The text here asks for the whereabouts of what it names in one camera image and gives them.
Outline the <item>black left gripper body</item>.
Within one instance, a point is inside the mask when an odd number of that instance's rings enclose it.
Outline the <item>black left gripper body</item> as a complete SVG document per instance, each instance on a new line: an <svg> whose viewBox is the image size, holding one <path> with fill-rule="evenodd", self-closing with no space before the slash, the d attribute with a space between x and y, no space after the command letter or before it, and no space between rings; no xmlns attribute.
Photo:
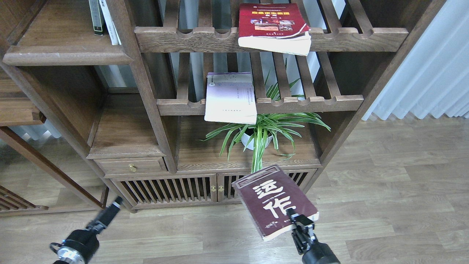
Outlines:
<svg viewBox="0 0 469 264"><path fill-rule="evenodd" d="M99 229L75 230L62 241L52 242L50 249L57 254L55 264L88 264L99 248Z"/></svg>

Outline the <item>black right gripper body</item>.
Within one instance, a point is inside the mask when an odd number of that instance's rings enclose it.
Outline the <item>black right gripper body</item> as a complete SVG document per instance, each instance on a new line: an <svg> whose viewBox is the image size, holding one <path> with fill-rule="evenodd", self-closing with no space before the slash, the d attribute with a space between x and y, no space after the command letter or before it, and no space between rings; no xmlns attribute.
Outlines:
<svg viewBox="0 0 469 264"><path fill-rule="evenodd" d="M293 229L292 237L304 264L340 264L330 247L319 242L312 230Z"/></svg>

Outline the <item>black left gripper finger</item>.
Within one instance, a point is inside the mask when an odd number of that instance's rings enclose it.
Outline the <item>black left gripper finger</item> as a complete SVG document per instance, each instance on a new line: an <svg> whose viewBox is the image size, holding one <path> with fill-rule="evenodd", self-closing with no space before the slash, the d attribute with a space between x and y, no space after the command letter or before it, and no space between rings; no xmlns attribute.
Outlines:
<svg viewBox="0 0 469 264"><path fill-rule="evenodd" d="M99 212L95 219L87 224L86 230L93 233L101 233L104 229L106 229L120 211L122 201L122 197L117 197L111 205L107 206L104 210Z"/></svg>

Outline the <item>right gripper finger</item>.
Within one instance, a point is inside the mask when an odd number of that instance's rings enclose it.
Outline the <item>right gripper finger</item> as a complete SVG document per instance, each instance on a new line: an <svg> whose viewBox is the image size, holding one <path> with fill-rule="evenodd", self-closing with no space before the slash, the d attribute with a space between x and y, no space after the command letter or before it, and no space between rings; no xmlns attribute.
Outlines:
<svg viewBox="0 0 469 264"><path fill-rule="evenodd" d="M299 235L314 235L314 222L303 214L298 214L294 209L286 210L287 216L294 225L294 232Z"/></svg>

